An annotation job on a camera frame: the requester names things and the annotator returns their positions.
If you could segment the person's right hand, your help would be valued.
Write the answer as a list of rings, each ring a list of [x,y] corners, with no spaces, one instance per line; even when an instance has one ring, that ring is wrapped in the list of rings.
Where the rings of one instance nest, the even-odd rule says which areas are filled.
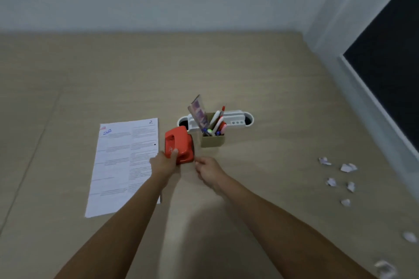
[[[202,174],[198,174],[199,179],[202,180],[205,185],[213,189],[216,193],[219,193],[220,183],[225,179],[226,176],[226,172],[221,168],[217,160],[212,157],[207,157],[206,171]]]

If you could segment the person's left hand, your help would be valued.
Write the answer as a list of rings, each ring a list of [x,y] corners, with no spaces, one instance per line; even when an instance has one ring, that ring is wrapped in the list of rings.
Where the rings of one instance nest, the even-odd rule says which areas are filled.
[[[163,151],[160,151],[154,158],[149,160],[151,165],[151,179],[161,187],[165,187],[173,174],[178,174],[180,168],[177,162],[170,161]]]

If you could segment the red hole punch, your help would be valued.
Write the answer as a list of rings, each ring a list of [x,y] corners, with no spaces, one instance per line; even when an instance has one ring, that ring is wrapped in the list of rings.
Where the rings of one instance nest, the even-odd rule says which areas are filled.
[[[165,156],[171,157],[172,151],[178,150],[176,164],[181,165],[194,161],[194,142],[185,126],[181,125],[165,133]]]

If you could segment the person's right forearm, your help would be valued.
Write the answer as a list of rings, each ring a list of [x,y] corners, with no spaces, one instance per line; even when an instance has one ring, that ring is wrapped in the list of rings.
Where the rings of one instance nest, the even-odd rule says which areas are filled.
[[[316,229],[230,176],[207,183],[229,200],[284,279],[376,279]]]

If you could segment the person's left forearm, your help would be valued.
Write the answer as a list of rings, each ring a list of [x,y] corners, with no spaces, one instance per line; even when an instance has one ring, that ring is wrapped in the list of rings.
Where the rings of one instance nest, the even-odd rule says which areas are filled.
[[[152,175],[54,279],[125,279],[169,176]]]

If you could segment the beige pen holder box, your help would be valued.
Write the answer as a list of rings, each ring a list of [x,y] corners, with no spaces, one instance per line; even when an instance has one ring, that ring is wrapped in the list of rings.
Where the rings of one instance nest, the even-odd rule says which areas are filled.
[[[214,113],[210,113],[208,115],[209,121],[211,121],[213,114]],[[201,148],[217,148],[221,147],[225,143],[225,135],[217,136],[216,132],[211,129],[203,129],[200,138]]]

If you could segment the white pen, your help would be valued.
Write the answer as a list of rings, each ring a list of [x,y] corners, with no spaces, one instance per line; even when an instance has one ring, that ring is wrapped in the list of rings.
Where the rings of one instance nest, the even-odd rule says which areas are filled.
[[[214,127],[215,127],[215,125],[217,124],[217,122],[218,122],[218,119],[219,119],[219,117],[220,117],[220,113],[221,113],[221,111],[220,110],[217,110],[217,112],[215,112],[213,115],[212,115],[212,118],[211,118],[211,121],[210,121],[210,123],[209,123],[209,129],[213,129]]]

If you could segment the clear plastic ruler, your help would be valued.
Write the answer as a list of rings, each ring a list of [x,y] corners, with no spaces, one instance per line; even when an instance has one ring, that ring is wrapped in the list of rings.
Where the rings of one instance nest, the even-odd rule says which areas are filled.
[[[200,94],[191,102],[188,110],[200,130],[209,129],[210,123]]]

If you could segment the printed white paper sheet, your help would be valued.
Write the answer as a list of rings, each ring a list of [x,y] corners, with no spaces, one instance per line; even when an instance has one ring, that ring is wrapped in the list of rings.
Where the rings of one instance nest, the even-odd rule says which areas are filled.
[[[158,118],[100,124],[86,218],[116,213],[151,176]]]

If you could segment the red pen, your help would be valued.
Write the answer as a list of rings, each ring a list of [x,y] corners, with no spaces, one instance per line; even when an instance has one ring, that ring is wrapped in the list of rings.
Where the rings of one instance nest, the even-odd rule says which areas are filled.
[[[221,124],[223,123],[223,116],[224,116],[224,112],[225,112],[225,106],[222,107],[219,116],[217,118],[217,122],[216,125],[214,126],[214,131],[217,132],[221,126]]]

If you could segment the pile of crumpled paper scraps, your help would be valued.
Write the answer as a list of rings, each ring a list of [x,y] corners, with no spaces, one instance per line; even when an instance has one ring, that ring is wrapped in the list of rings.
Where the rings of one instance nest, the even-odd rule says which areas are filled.
[[[419,279],[419,204],[397,176],[318,159],[333,239],[379,279]]]

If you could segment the dark window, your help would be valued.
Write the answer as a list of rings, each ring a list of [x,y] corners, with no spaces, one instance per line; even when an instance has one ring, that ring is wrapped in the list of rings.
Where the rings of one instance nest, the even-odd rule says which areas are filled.
[[[419,153],[419,0],[390,0],[344,57]]]

